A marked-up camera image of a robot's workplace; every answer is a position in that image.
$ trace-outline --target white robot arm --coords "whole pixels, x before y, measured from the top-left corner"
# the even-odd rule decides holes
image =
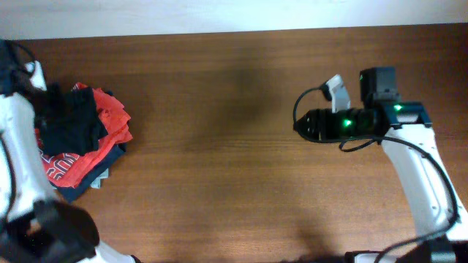
[[[34,134],[34,108],[25,98],[35,96],[35,87],[25,88],[31,83],[21,80],[34,77],[33,85],[44,90],[36,69],[33,75],[24,72],[13,46],[0,41],[0,256],[10,262],[139,262],[100,241],[91,217],[59,202],[49,184]]]
[[[337,75],[299,96],[293,112],[294,130],[310,142],[340,142],[342,150],[348,141],[369,140],[345,152],[381,143],[403,185],[418,237],[382,253],[347,253],[346,263],[465,262],[468,214],[439,156],[432,123],[423,105],[401,102],[393,68],[364,70],[360,81],[364,109],[350,109],[346,88]],[[297,120],[298,103],[311,91],[322,91],[332,108],[310,110]],[[387,254],[410,243],[417,243],[418,247],[400,258]]]

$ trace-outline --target folded clothing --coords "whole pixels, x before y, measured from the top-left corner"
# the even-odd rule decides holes
[[[77,83],[74,90],[88,89],[88,86]],[[79,156],[73,153],[62,153],[48,156],[41,153],[42,163],[49,181],[58,187],[78,187],[80,181],[103,160],[115,144],[132,139],[127,122],[130,116],[116,98],[104,93],[100,88],[92,89],[98,117],[105,126],[108,135],[99,140],[96,151]]]
[[[80,182],[76,187],[58,187],[55,186],[58,192],[65,198],[67,202],[73,202],[80,197],[86,189],[98,178],[105,170],[115,163],[127,151],[127,144],[121,143],[114,145],[109,153],[98,163]]]
[[[84,156],[97,150],[99,139],[107,135],[107,130],[98,117],[92,89],[69,92],[64,94],[64,100],[70,112],[39,127],[42,152],[49,156],[60,153]]]

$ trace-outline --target cable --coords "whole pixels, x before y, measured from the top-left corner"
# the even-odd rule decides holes
[[[299,102],[301,102],[302,98],[304,98],[305,95],[307,95],[308,93],[310,93],[312,91],[318,91],[318,90],[321,90],[321,89],[322,89],[322,87],[310,88],[310,89],[304,91],[298,97],[298,99],[296,100],[296,102],[294,104],[294,109],[293,109],[293,112],[292,112],[292,116],[293,116],[292,120],[294,121],[294,124],[297,123],[297,117],[296,117],[297,109],[298,109]],[[409,245],[409,244],[412,244],[412,243],[419,243],[419,242],[424,242],[424,241],[433,240],[435,238],[438,238],[441,235],[445,234],[447,231],[449,231],[455,225],[455,223],[457,222],[458,217],[459,217],[458,205],[457,205],[457,201],[456,201],[455,190],[453,190],[453,187],[450,184],[450,180],[448,178],[448,175],[445,173],[444,169],[440,166],[440,164],[434,159],[434,157],[432,157],[432,155],[430,153],[426,152],[425,150],[423,150],[419,146],[417,146],[415,144],[412,144],[411,142],[407,142],[405,140],[401,140],[401,139],[393,138],[393,137],[387,137],[387,136],[379,137],[379,136],[375,136],[375,135],[364,135],[364,136],[359,136],[359,137],[351,137],[351,138],[348,138],[348,139],[316,140],[316,139],[310,138],[307,135],[305,135],[300,129],[297,129],[297,132],[302,138],[304,138],[305,140],[307,140],[309,142],[315,142],[315,143],[340,143],[339,149],[344,151],[344,152],[352,152],[352,151],[355,151],[355,150],[360,150],[362,148],[365,148],[365,147],[371,145],[374,142],[383,141],[383,140],[400,143],[402,145],[406,145],[406,146],[411,147],[412,149],[419,152],[422,155],[423,158],[426,158],[434,166],[434,168],[436,169],[436,171],[439,173],[440,177],[444,181],[445,188],[448,191],[448,194],[449,194],[449,197],[450,197],[450,202],[452,204],[452,216],[448,219],[448,225],[445,226],[445,227],[442,227],[441,229],[439,229],[437,231],[428,233],[426,235],[422,235],[420,237],[414,237],[414,238],[411,238],[411,239],[408,239],[408,240],[403,240],[403,241],[401,241],[399,243],[395,243],[393,245],[388,246],[387,248],[385,248],[383,251],[381,251],[377,255],[377,257],[374,260],[374,263],[379,263],[379,261],[387,253],[389,253],[390,251],[392,251],[394,249],[397,249],[397,248],[400,248],[402,246]],[[358,141],[358,140],[369,140],[369,141],[362,144],[362,145],[354,147],[354,148],[343,149],[344,145],[347,142]]]
[[[13,205],[15,204],[15,199],[16,199],[16,176],[15,176],[15,170],[13,169],[13,163],[12,159],[10,156],[10,153],[7,150],[7,144],[5,143],[3,139],[3,134],[0,134],[0,140],[1,140],[1,146],[3,147],[3,150],[5,152],[5,156],[7,158],[7,163],[8,163],[8,170],[10,172],[10,188],[11,188],[11,194],[10,198],[8,200],[8,208],[7,212],[5,213],[5,217],[1,218],[1,231],[3,231],[3,226],[5,226],[8,222],[8,214],[10,214],[11,209],[13,208]]]

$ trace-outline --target wood grain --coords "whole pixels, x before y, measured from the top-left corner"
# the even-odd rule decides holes
[[[425,104],[467,204],[468,25],[335,28],[24,42],[49,82],[114,92],[135,137],[77,205],[103,240],[144,262],[278,262],[380,250],[414,235],[378,145],[341,153],[292,130],[298,95],[336,73],[395,66]],[[327,107],[321,94],[299,114]]]

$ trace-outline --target black cable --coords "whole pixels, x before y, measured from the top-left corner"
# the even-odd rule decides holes
[[[293,109],[293,112],[292,112],[292,116],[293,116],[292,119],[294,121],[294,124],[297,123],[297,118],[296,118],[297,109],[298,109],[299,102],[302,100],[302,98],[304,98],[304,96],[307,95],[308,93],[310,93],[311,91],[318,91],[318,90],[321,90],[321,89],[322,88],[310,88],[310,89],[304,91],[298,97],[298,99],[296,100],[296,102],[294,104],[294,109]],[[452,216],[448,219],[448,225],[445,226],[445,227],[442,227],[441,229],[439,229],[437,231],[428,233],[426,235],[422,235],[420,237],[414,237],[414,238],[404,240],[404,241],[401,241],[399,243],[395,243],[393,245],[388,246],[386,249],[384,249],[383,251],[381,251],[377,255],[377,257],[374,260],[374,263],[379,263],[379,261],[384,257],[384,255],[386,255],[387,253],[389,253],[390,251],[392,251],[394,249],[397,249],[397,248],[400,248],[402,246],[409,245],[409,244],[412,244],[412,243],[420,243],[420,242],[424,242],[424,241],[427,241],[427,240],[433,240],[434,238],[438,238],[441,235],[445,234],[447,231],[449,231],[455,225],[455,223],[457,222],[458,217],[459,217],[458,205],[457,205],[457,201],[456,201],[455,190],[453,190],[453,187],[452,187],[452,185],[450,183],[450,179],[448,178],[448,175],[445,173],[444,169],[434,159],[434,157],[432,157],[432,155],[430,153],[426,152],[425,150],[423,150],[419,146],[417,146],[417,145],[415,145],[415,144],[413,144],[411,142],[407,142],[405,140],[401,140],[401,139],[397,139],[397,138],[393,138],[393,137],[386,137],[386,136],[379,137],[379,136],[375,136],[375,135],[364,135],[364,136],[359,136],[359,137],[351,137],[351,138],[348,138],[348,139],[316,140],[316,139],[310,138],[307,135],[305,135],[300,129],[297,129],[297,132],[299,133],[299,135],[302,138],[304,138],[305,140],[310,141],[310,142],[315,142],[315,143],[340,143],[339,149],[344,151],[344,152],[351,152],[351,151],[355,151],[355,150],[360,150],[362,148],[365,148],[365,147],[369,146],[370,144],[372,144],[372,143],[374,143],[376,141],[386,140],[386,141],[390,141],[390,142],[400,143],[402,145],[406,145],[406,146],[411,147],[412,149],[419,152],[422,155],[423,158],[426,158],[434,166],[434,168],[436,169],[436,171],[439,173],[440,177],[444,181],[445,188],[448,191],[448,194],[449,194],[449,197],[450,197],[450,202],[452,204],[452,211],[451,211]],[[358,140],[369,140],[369,141],[362,144],[362,145],[359,145],[358,147],[354,147],[354,148],[350,148],[350,149],[343,149],[344,145],[347,142],[358,141]]]
[[[15,204],[15,199],[16,199],[16,176],[15,176],[15,170],[13,169],[13,163],[12,159],[10,156],[10,153],[7,150],[7,144],[5,143],[3,139],[3,134],[0,134],[0,140],[1,140],[1,146],[3,147],[3,150],[5,152],[5,156],[7,158],[7,163],[8,163],[8,170],[10,172],[10,198],[8,200],[8,208],[7,212],[5,213],[5,217],[1,218],[1,231],[3,231],[3,227],[7,224],[8,222],[8,214],[10,214],[11,209],[13,208],[13,205]]]
[[[26,54],[28,54],[29,58],[32,61],[32,65],[33,65],[32,72],[29,72],[27,69],[25,69],[23,65],[20,65],[20,68],[18,70],[21,71],[22,73],[28,75],[29,77],[34,75],[34,73],[36,72],[36,56],[34,56],[32,51],[30,51],[27,47],[23,46],[22,44],[17,43],[17,42],[13,42],[11,40],[7,40],[7,43],[10,44],[10,45],[14,45],[16,47],[19,47],[22,51],[24,51]]]

